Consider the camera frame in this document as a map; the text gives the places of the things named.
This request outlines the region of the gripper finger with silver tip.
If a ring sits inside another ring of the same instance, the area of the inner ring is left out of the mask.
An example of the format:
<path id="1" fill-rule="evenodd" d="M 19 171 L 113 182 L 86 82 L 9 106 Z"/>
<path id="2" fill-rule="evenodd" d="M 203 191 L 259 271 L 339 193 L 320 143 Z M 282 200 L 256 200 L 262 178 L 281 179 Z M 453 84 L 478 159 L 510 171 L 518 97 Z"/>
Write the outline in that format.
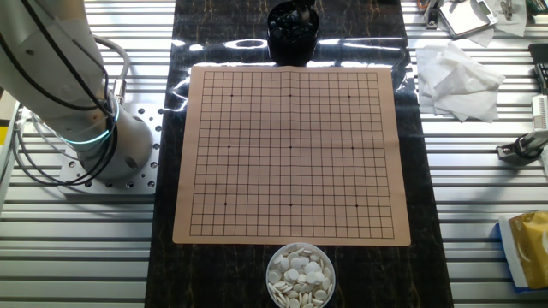
<path id="1" fill-rule="evenodd" d="M 310 19 L 315 0 L 298 0 L 298 11 L 303 21 Z"/>

